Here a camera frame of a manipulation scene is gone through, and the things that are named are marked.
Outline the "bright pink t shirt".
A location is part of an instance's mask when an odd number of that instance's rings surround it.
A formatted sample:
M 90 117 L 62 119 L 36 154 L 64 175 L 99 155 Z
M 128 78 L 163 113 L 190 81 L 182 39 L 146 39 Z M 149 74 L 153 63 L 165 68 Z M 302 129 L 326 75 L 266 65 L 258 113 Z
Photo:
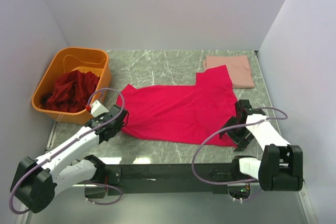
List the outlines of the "bright pink t shirt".
M 196 74 L 189 86 L 127 85 L 117 98 L 129 112 L 125 134 L 142 140 L 201 144 L 235 115 L 237 98 L 226 66 Z

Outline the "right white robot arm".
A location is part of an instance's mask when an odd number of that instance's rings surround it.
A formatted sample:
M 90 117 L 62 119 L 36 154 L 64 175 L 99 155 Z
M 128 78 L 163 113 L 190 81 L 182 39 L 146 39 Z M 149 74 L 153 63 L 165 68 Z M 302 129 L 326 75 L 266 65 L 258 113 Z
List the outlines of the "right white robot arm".
M 235 103 L 236 115 L 223 128 L 220 138 L 227 135 L 237 145 L 236 152 L 246 149 L 255 139 L 262 148 L 261 160 L 239 157 L 238 172 L 259 181 L 264 191 L 300 191 L 303 185 L 303 151 L 291 145 L 270 124 L 263 108 L 252 108 L 249 100 Z

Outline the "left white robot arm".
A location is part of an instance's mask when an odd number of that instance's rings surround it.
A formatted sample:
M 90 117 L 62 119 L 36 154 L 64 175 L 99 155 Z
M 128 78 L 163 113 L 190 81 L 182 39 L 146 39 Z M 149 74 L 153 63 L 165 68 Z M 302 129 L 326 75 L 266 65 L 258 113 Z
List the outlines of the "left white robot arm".
M 21 160 L 10 188 L 10 211 L 17 215 L 41 212 L 56 195 L 79 182 L 114 189 L 121 197 L 121 189 L 106 181 L 106 165 L 101 159 L 89 155 L 76 165 L 71 162 L 116 136 L 124 127 L 127 115 L 124 106 L 115 104 L 90 119 L 75 135 L 52 151 L 35 159 L 25 157 Z

